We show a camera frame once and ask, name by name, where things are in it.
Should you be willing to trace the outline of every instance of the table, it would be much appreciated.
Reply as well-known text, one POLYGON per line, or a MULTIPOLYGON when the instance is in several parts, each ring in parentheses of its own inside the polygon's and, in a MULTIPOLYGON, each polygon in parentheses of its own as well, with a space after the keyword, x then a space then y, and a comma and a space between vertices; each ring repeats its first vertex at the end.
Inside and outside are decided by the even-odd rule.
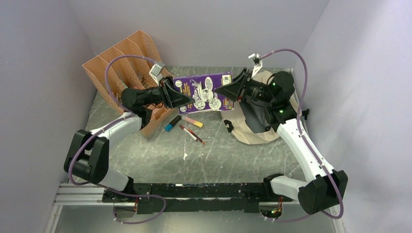
MULTIPOLYGON (((175 77, 227 71, 237 75, 242 67, 168 67, 168 70, 175 77)), ((190 125, 205 141, 202 145, 179 127, 170 132, 164 130, 176 115, 172 114, 147 138, 136 132, 112 147, 110 166, 137 183, 262 182, 264 177, 279 172, 304 181, 302 169, 282 139, 264 145, 246 145, 228 133, 219 112, 190 114, 204 124, 203 128, 181 123, 190 125)), ((98 93, 86 130, 101 127, 119 116, 98 93)))

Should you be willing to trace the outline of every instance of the cartoon illustration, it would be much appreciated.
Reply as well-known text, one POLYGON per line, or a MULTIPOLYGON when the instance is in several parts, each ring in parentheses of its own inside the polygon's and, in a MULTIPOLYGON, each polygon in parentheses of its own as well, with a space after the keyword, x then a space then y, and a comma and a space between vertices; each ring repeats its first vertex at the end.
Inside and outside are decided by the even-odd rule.
POLYGON ((218 94, 215 93, 215 98, 213 98, 210 102, 209 102, 209 107, 213 110, 219 110, 219 108, 222 106, 222 102, 220 101, 220 99, 218 99, 218 94))
POLYGON ((194 94, 192 97, 194 98, 194 101, 195 101, 193 104, 195 108, 202 110, 206 107, 206 103, 200 99, 196 89, 194 90, 194 94))
POLYGON ((190 82, 192 83, 192 86, 195 87, 195 90, 197 90, 197 93, 200 97, 200 99, 204 102, 209 102, 213 99, 213 82, 210 77, 207 77, 205 79, 205 89, 202 89, 202 83, 199 82, 197 83, 195 80, 191 79, 190 82))

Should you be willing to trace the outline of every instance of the white wall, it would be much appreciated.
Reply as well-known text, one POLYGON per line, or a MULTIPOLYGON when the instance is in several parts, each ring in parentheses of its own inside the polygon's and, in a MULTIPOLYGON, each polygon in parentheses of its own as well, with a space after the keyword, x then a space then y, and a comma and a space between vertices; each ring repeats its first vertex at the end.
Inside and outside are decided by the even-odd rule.
MULTIPOLYGON (((135 31, 174 66, 251 66, 253 53, 301 51, 329 0, 68 0, 97 53, 135 31)), ((267 67, 292 67, 283 53, 267 67)))
POLYGON ((347 232, 412 230, 411 12, 408 0, 331 0, 303 51, 310 135, 349 176, 347 232))
POLYGON ((94 53, 65 0, 0 1, 0 232, 43 232, 95 88, 94 53))

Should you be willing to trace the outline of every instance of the purple cable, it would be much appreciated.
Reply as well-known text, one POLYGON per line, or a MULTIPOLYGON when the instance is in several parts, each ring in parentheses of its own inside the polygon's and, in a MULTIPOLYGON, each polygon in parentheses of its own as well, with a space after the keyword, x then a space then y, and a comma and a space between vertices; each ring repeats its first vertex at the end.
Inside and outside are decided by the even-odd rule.
MULTIPOLYGON (((120 102, 115 98, 115 96, 113 95, 113 93, 112 93, 112 91, 111 91, 111 89, 110 89, 109 82, 108 82, 108 73, 109 73, 109 68, 110 68, 110 66, 111 66, 115 61, 117 61, 118 59, 125 58, 125 57, 140 58, 140 59, 144 59, 144 60, 146 60, 146 61, 152 62, 152 63, 156 63, 155 60, 153 60, 153 59, 151 59, 151 58, 148 58, 148 57, 143 57, 143 56, 138 56, 138 55, 122 55, 122 56, 116 57, 115 59, 113 59, 113 60, 107 65, 106 70, 105 70, 105 72, 104 72, 104 80, 105 80, 105 82, 106 82, 107 91, 109 92, 111 98, 117 103, 118 106, 122 107, 125 111, 127 111, 127 112, 129 112, 129 113, 131 113, 131 114, 128 115, 128 116, 126 116, 126 117, 124 117, 124 118, 121 117, 121 118, 118 118, 118 119, 110 122, 108 125, 106 125, 105 127, 103 127, 101 130, 99 130, 99 131, 97 131, 95 134, 93 134, 93 135, 92 135, 88 140, 86 140, 86 142, 79 148, 79 150, 78 150, 78 151, 76 152, 76 154, 74 155, 72 161, 70 162, 69 170, 68 170, 69 180, 70 180, 70 182, 72 182, 74 185, 83 185, 83 184, 89 183, 89 182, 78 183, 78 182, 76 182, 76 181, 73 179, 74 161, 77 160, 77 158, 80 156, 80 154, 82 153, 82 151, 86 148, 86 146, 87 146, 97 135, 103 133, 104 131, 106 131, 107 129, 109 129, 110 127, 112 127, 113 125, 115 125, 115 124, 117 124, 117 123, 119 123, 119 122, 121 122, 121 121, 123 121, 123 120, 126 120, 126 119, 128 119, 128 118, 131 118, 131 117, 133 117, 133 116, 135 115, 135 114, 133 114, 129 109, 127 109, 127 108, 124 107, 122 104, 120 104, 120 102)), ((117 193, 117 194, 119 194, 119 195, 123 195, 123 196, 127 196, 127 197, 133 197, 133 198, 159 198, 159 199, 162 199, 162 200, 163 200, 163 208, 162 208, 162 210, 161 210, 157 215, 155 215, 155 216, 153 216, 153 217, 150 217, 150 218, 148 218, 148 219, 146 219, 146 220, 139 221, 139 222, 124 222, 124 221, 120 221, 120 220, 118 220, 118 219, 116 218, 116 214, 115 214, 114 209, 113 209, 113 216, 115 217, 115 221, 117 221, 117 222, 119 222, 119 223, 123 223, 123 224, 140 224, 140 223, 145 223, 145 222, 151 221, 151 220, 159 217, 159 216, 165 211, 165 209, 166 209, 166 199, 164 199, 164 197, 161 197, 161 196, 159 196, 159 195, 136 195, 136 194, 127 194, 127 193, 122 193, 122 192, 117 191, 117 190, 112 189, 112 188, 105 187, 105 186, 103 186, 103 185, 99 185, 99 186, 100 186, 100 187, 107 188, 108 190, 112 191, 113 193, 117 193)))
MULTIPOLYGON (((302 90, 302 96, 301 96, 301 101, 299 103, 299 107, 297 109, 297 115, 296 115, 296 121, 297 121, 297 128, 299 130, 299 133, 302 135, 302 128, 300 127, 300 113, 302 112, 302 104, 303 104, 303 99, 305 98, 305 94, 306 94, 306 87, 308 85, 308 69, 306 67, 306 62, 303 59, 303 57, 296 52, 295 50, 291 50, 291 49, 279 49, 279 50, 274 50, 268 54, 265 54, 262 56, 262 59, 269 57, 270 55, 277 53, 277 52, 282 52, 282 51, 289 51, 294 53, 296 56, 299 57, 300 61, 302 62, 303 65, 303 70, 305 73, 305 82, 303 84, 303 90, 302 90)), ((319 165, 322 164, 322 160, 319 158, 319 156, 316 154, 315 150, 312 148, 312 146, 310 145, 309 141, 306 139, 306 137, 304 135, 302 135, 302 139, 305 142, 306 146, 309 148, 310 152, 313 154, 313 156, 315 156, 315 159, 318 161, 319 165)), ((342 196, 341 193, 339 192, 338 186, 336 185, 335 181, 333 180, 332 176, 329 174, 329 172, 327 171, 325 166, 322 166, 323 170, 325 171, 327 177, 329 178, 330 182, 332 183, 333 189, 336 192, 336 196, 338 197, 338 201, 339 201, 339 206, 340 206, 340 212, 337 216, 333 216, 330 213, 326 212, 326 211, 322 211, 322 213, 324 213, 325 215, 333 218, 333 219, 339 219, 343 216, 343 200, 342 200, 342 196)), ((310 215, 307 216, 303 216, 297 219, 291 219, 291 220, 277 220, 279 222, 294 222, 294 221, 299 221, 302 219, 305 219, 307 217, 309 217, 310 215)))
POLYGON ((114 189, 112 189, 112 188, 109 188, 109 190, 112 191, 112 192, 114 192, 114 193, 117 193, 117 194, 120 194, 120 195, 123 195, 123 196, 127 196, 127 197, 132 197, 132 198, 159 198, 159 199, 162 199, 162 201, 163 201, 163 208, 162 208, 162 210, 161 210, 159 213, 157 213, 157 214, 156 214, 155 216, 153 216, 153 217, 150 217, 150 218, 148 218, 148 219, 145 219, 145 220, 142 220, 142 221, 139 221, 139 222, 125 222, 125 221, 121 221, 121 220, 117 219, 116 214, 115 214, 115 208, 113 208, 113 217, 114 217, 114 220, 115 220, 116 222, 119 222, 119 223, 122 223, 122 224, 128 224, 128 225, 145 223, 145 222, 151 221, 151 220, 159 217, 159 216, 165 211, 165 209, 166 209, 166 199, 165 199, 164 197, 162 197, 162 196, 159 196, 159 195, 126 194, 126 193, 122 193, 122 192, 119 192, 119 191, 117 191, 117 190, 114 190, 114 189))
POLYGON ((153 64, 156 63, 156 61, 153 60, 152 58, 143 57, 143 56, 139 56, 139 55, 122 55, 122 56, 116 57, 116 58, 113 59, 111 62, 109 62, 109 64, 107 65, 106 70, 104 71, 104 81, 106 82, 107 91, 109 92, 110 96, 112 97, 112 99, 116 102, 116 104, 117 104, 119 107, 123 108, 123 110, 125 110, 125 111, 127 111, 127 112, 130 113, 131 111, 130 111, 129 109, 127 109, 125 106, 123 106, 123 105, 116 99, 116 97, 113 95, 113 93, 112 93, 112 91, 111 91, 111 89, 110 89, 109 80, 108 80, 108 78, 107 78, 108 73, 109 73, 109 68, 112 66, 112 64, 113 64, 115 61, 117 61, 118 59, 125 58, 125 57, 140 58, 140 59, 146 60, 146 61, 148 61, 148 62, 151 62, 151 63, 153 63, 153 64))
MULTIPOLYGON (((128 119, 133 117, 134 115, 128 115, 126 116, 124 119, 128 119)), ((121 122, 124 120, 123 118, 118 118, 112 122, 110 122, 108 125, 106 125, 105 127, 103 127, 101 130, 97 131, 95 134, 93 134, 88 140, 86 140, 86 142, 79 148, 79 150, 76 152, 76 154, 74 155, 73 159, 70 162, 69 165, 69 170, 68 170, 68 174, 69 174, 69 180, 70 182, 72 182, 74 185, 83 185, 83 184, 87 184, 89 182, 83 182, 83 183, 78 183, 73 179, 73 167, 74 167, 74 161, 77 161, 77 158, 80 156, 80 154, 82 153, 82 151, 86 148, 86 146, 93 140, 93 138, 95 138, 97 135, 101 134, 102 132, 104 132, 105 130, 107 130, 108 128, 112 127, 113 125, 121 122)))

